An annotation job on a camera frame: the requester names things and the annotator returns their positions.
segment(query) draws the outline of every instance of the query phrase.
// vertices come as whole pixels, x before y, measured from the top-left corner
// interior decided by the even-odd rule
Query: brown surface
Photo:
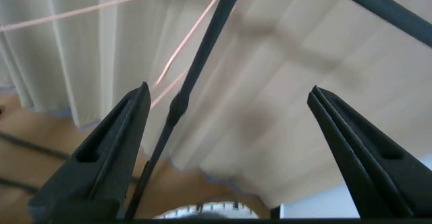
[[[0,115],[0,131],[41,146],[71,153],[89,132],[80,132],[71,119],[60,119],[23,109],[15,94],[0,94],[5,111]],[[11,145],[0,140],[0,176],[41,187],[63,161]],[[142,171],[145,159],[138,155],[134,175]],[[128,200],[134,186],[128,190]],[[17,188],[0,186],[0,223],[29,223],[26,205],[31,198]],[[248,205],[258,215],[269,210],[256,198],[233,192],[222,184],[212,184],[199,171],[180,173],[167,161],[158,163],[136,217],[149,218],[170,209],[213,199],[234,199]]]

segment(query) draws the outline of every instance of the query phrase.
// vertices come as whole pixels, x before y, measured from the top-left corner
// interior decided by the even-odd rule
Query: white curtain
[[[11,24],[112,0],[0,0]],[[0,86],[25,107],[70,107],[77,126],[104,117],[141,81],[153,84],[211,0],[137,0],[4,32]],[[396,0],[432,22],[432,0]],[[192,62],[198,27],[155,99]],[[182,81],[149,115],[151,154]],[[349,0],[238,0],[165,154],[275,206],[340,184],[306,105],[333,91],[416,156],[432,152],[432,50]]]

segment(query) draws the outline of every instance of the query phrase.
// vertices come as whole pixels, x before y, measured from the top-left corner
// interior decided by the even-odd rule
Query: curtain
[[[0,24],[113,0],[0,0]],[[432,0],[395,0],[432,22]],[[25,107],[70,108],[78,127],[103,118],[142,81],[154,84],[211,0],[135,0],[3,32],[0,86]],[[207,15],[152,90],[191,64]],[[151,154],[182,79],[155,105]],[[432,152],[432,52],[350,0],[238,0],[164,155],[259,195],[269,206],[342,183],[306,105],[333,91],[405,149]]]

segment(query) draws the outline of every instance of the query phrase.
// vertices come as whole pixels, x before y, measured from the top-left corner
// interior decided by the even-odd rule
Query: wooden floor
[[[41,146],[72,153],[91,131],[77,130],[71,119],[23,109],[16,94],[0,93],[0,104],[5,107],[0,115],[0,131]],[[0,177],[41,187],[62,163],[62,160],[0,140]],[[135,176],[139,176],[144,163],[140,152]],[[134,186],[130,186],[126,202],[133,189]],[[31,197],[21,189],[0,186],[0,223],[30,223],[26,205]],[[159,161],[136,217],[151,218],[179,206],[213,199],[237,199],[260,217],[269,217],[269,209],[257,198],[236,193],[222,184],[209,183],[199,171],[179,172],[167,161]]]

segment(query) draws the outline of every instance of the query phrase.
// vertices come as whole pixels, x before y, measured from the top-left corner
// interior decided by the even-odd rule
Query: white wall
[[[420,161],[432,169],[432,155]],[[346,185],[326,190],[302,200],[283,204],[283,218],[356,218],[358,212]]]

